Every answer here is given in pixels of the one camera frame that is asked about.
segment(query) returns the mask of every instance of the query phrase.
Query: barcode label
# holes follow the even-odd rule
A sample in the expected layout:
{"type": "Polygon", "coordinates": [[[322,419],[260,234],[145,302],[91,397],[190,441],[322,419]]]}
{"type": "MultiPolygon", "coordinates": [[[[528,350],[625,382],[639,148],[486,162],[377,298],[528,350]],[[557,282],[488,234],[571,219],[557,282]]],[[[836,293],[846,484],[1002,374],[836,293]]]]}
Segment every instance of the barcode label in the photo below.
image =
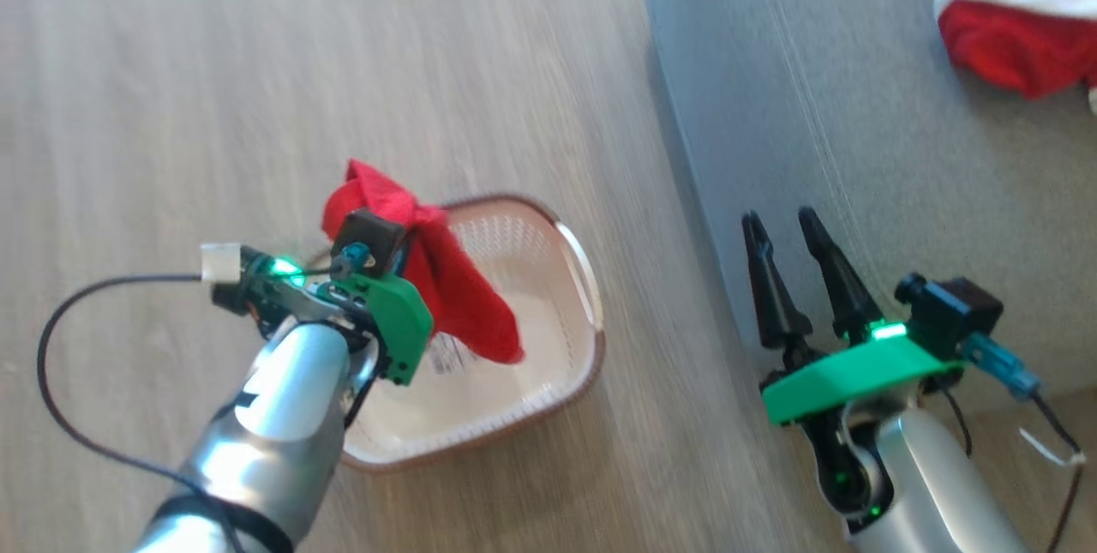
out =
{"type": "Polygon", "coordinates": [[[463,374],[479,357],[459,339],[439,331],[428,347],[427,359],[434,374],[463,374]]]}

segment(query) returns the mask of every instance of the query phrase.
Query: basket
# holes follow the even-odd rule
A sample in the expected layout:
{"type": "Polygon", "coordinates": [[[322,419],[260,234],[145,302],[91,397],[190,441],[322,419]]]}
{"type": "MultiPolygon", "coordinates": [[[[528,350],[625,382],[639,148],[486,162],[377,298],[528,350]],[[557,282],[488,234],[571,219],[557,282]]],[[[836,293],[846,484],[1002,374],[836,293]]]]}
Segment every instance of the basket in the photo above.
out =
{"type": "Polygon", "coordinates": [[[410,386],[370,391],[343,443],[351,466],[402,470],[509,435],[581,396],[601,370],[598,286],[570,229],[513,196],[446,211],[465,251],[514,312],[525,360],[496,364],[436,336],[410,386]]]}

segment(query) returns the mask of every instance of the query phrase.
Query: green bracket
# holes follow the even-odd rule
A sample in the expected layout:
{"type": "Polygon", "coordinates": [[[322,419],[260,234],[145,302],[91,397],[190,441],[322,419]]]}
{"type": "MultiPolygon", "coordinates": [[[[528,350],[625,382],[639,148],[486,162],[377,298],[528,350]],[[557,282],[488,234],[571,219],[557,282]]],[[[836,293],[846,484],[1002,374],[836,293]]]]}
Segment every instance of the green bracket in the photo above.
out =
{"type": "Polygon", "coordinates": [[[761,397],[769,420],[776,425],[795,422],[893,386],[964,366],[963,361],[936,359],[895,325],[873,325],[872,337],[765,388],[761,397]]]}
{"type": "Polygon", "coordinates": [[[382,369],[384,377],[396,385],[410,384],[434,331],[434,318],[415,284],[391,272],[377,279],[354,272],[332,284],[351,298],[365,301],[392,359],[382,369]]]}

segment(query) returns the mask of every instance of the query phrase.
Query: gray sofa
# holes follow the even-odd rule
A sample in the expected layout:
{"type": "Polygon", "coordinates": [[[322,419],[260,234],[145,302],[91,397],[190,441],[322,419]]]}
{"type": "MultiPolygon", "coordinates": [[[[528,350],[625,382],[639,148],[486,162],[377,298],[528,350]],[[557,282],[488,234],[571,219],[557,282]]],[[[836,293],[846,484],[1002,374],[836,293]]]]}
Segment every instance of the gray sofa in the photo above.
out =
{"type": "MultiPolygon", "coordinates": [[[[742,339],[759,374],[739,217],[757,210],[815,340],[837,347],[795,212],[818,210],[885,313],[917,269],[998,295],[995,331],[1051,394],[1097,383],[1097,119],[958,72],[932,0],[648,0],[655,46],[742,339]]],[[[1008,404],[966,382],[974,409],[1008,404]]]]}

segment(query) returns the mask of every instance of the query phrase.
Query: wooden floor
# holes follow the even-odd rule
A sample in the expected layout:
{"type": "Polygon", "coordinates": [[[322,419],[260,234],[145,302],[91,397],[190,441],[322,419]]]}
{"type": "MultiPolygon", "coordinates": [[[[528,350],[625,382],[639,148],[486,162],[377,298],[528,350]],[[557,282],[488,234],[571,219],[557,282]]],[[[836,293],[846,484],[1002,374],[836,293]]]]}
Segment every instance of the wooden floor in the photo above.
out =
{"type": "MultiPolygon", "coordinates": [[[[349,157],[429,201],[556,208],[600,276],[609,357],[516,438],[340,470],[303,550],[846,551],[803,440],[765,422],[658,80],[643,0],[0,0],[0,551],[126,550],[167,490],[48,421],[33,354],[59,298],[194,269],[200,241],[315,240],[349,157]]],[[[95,439],[173,464],[259,348],[248,326],[197,287],[99,296],[52,379],[95,439]]],[[[1097,397],[1067,404],[1097,447],[1097,397]]],[[[1038,495],[1008,503],[1037,546],[1066,478],[996,418],[981,461],[999,495],[1038,495]]],[[[1065,551],[1097,549],[1081,523],[1065,551]]]]}

